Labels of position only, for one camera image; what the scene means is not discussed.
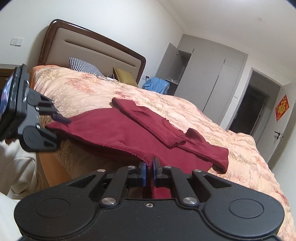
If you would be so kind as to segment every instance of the white pants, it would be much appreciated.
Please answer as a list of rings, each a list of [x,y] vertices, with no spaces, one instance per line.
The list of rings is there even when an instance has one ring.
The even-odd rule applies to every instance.
[[[0,142],[0,241],[21,238],[13,212],[23,197],[35,191],[36,155],[25,152],[19,141]]]

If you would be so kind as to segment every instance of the gray wardrobe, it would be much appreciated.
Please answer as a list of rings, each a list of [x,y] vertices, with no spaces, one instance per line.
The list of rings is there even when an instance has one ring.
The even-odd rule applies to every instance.
[[[168,94],[192,102],[220,124],[246,60],[243,52],[184,34],[177,48],[168,46],[155,76],[170,82]]]

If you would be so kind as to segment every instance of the phone screen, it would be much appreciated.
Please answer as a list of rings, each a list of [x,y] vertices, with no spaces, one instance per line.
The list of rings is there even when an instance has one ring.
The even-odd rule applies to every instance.
[[[1,100],[0,100],[0,120],[2,119],[2,115],[4,114],[6,107],[7,107],[7,103],[8,103],[8,98],[9,98],[9,90],[10,90],[10,86],[11,86],[11,82],[12,82],[12,77],[13,77],[13,73],[12,75],[8,78],[2,93],[1,93]]]

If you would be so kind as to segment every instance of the maroon shirt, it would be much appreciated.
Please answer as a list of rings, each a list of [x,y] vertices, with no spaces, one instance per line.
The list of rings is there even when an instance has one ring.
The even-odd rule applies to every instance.
[[[174,166],[184,173],[208,171],[213,164],[227,171],[228,149],[209,144],[196,130],[184,134],[168,120],[137,106],[135,102],[113,98],[115,108],[95,109],[70,118],[64,125],[52,122],[47,128],[58,131],[92,154],[129,160],[136,156],[151,167],[154,157],[161,166]],[[162,189],[156,198],[167,198]]]

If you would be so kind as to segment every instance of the floral bedspread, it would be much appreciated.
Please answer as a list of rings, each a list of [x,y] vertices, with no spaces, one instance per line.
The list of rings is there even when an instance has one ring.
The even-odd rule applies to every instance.
[[[108,82],[91,74],[57,66],[39,67],[32,73],[32,78],[35,90],[54,100],[56,108],[65,117],[97,108],[111,108],[113,97],[129,99],[165,117],[184,132],[188,128],[194,128],[209,143],[228,148],[227,173],[219,174],[213,169],[209,172],[277,199],[285,211],[278,237],[284,241],[296,241],[289,203],[251,136],[224,131],[195,105],[175,96],[158,94],[117,81]],[[50,121],[50,118],[42,117],[41,124],[44,126]],[[114,171],[119,166],[126,165],[92,156],[69,141],[64,141],[61,147],[56,156],[73,178],[103,166],[108,171]]]

